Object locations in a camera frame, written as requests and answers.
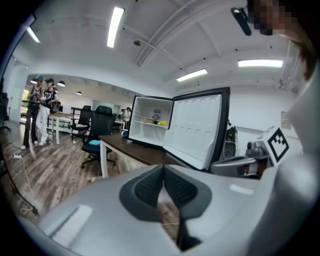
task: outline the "person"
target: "person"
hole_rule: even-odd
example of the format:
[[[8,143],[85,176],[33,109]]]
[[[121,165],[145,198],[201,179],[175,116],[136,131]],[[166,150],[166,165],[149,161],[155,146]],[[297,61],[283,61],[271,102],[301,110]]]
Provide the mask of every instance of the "person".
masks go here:
[[[49,136],[47,133],[48,115],[53,107],[53,103],[59,101],[54,84],[55,83],[52,78],[49,78],[46,81],[47,89],[43,92],[38,117],[36,119],[36,127],[41,133],[41,142],[39,143],[40,146],[43,146],[47,142],[47,138]]]
[[[22,150],[29,148],[29,132],[30,132],[30,123],[32,118],[31,126],[31,141],[34,145],[38,144],[38,138],[36,134],[36,120],[39,112],[39,102],[43,93],[43,82],[45,80],[43,75],[38,75],[36,78],[36,85],[32,86],[31,93],[27,96],[30,99],[27,112],[26,112],[26,122],[24,129],[24,137],[22,143]]]
[[[122,115],[121,115],[121,116],[122,116],[122,120],[123,120],[123,121],[125,121],[125,118],[126,118],[126,117],[125,117],[125,111],[126,111],[126,110],[125,110],[124,108],[121,109],[121,112],[122,112]]]
[[[131,117],[131,108],[127,107],[126,112],[124,112],[125,128],[127,130],[129,130],[129,128],[130,128],[130,123],[129,123],[130,117]]]

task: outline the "black cushion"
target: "black cushion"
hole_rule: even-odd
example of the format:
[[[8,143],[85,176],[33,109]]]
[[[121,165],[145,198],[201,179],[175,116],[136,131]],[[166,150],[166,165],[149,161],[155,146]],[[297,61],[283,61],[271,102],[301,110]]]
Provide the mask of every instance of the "black cushion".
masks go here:
[[[71,125],[72,130],[76,130],[76,131],[88,130],[89,127],[90,127],[90,125],[87,125],[85,127],[77,127],[76,124]]]
[[[91,145],[89,144],[91,140],[87,140],[83,145],[82,145],[82,150],[85,152],[88,152],[90,154],[94,155],[100,155],[100,145]],[[106,152],[110,153],[112,150],[109,148],[106,148]]]

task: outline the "table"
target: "table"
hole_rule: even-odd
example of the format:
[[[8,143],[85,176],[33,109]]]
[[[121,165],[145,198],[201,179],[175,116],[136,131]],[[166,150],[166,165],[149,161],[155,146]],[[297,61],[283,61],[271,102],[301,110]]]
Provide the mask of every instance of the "table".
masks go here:
[[[115,122],[115,123],[118,123],[118,124],[121,124],[121,127],[122,127],[122,128],[120,128],[120,131],[123,131],[123,130],[125,129],[125,124],[126,124],[125,121],[123,121],[123,120],[121,120],[121,119],[116,119],[114,122]]]
[[[72,114],[63,114],[63,113],[51,113],[49,117],[52,118],[51,131],[54,132],[54,119],[55,119],[55,140],[56,144],[59,145],[59,119],[72,117]]]
[[[108,177],[107,147],[143,167],[158,164],[181,166],[180,162],[170,157],[164,151],[133,143],[131,140],[123,138],[121,134],[102,135],[99,136],[99,139],[102,178]]]

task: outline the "fluorescent light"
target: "fluorescent light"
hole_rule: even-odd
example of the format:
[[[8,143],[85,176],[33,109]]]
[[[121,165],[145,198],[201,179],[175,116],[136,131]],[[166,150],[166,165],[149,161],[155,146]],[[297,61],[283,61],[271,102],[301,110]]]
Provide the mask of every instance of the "fluorescent light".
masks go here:
[[[239,68],[243,67],[273,67],[282,68],[284,61],[278,59],[249,59],[238,60]]]
[[[198,76],[201,76],[201,75],[205,75],[205,74],[208,74],[207,70],[204,68],[204,69],[201,69],[199,71],[196,71],[196,72],[193,72],[191,74],[187,74],[185,76],[182,76],[182,77],[179,77],[177,78],[177,80],[179,82],[182,82],[184,80],[187,80],[187,79],[190,79],[190,78],[195,78],[195,77],[198,77]]]
[[[111,17],[111,22],[110,22],[110,27],[109,27],[107,43],[106,43],[106,45],[108,47],[113,48],[115,45],[115,39],[116,39],[118,26],[119,26],[122,14],[124,14],[124,11],[125,11],[125,9],[118,8],[118,7],[115,7],[113,10],[113,14]]]
[[[28,28],[26,29],[26,31],[28,31],[29,35],[33,38],[34,41],[36,41],[37,43],[40,43],[38,37],[37,37],[36,34],[33,32],[33,30],[31,29],[31,27],[28,26]]]

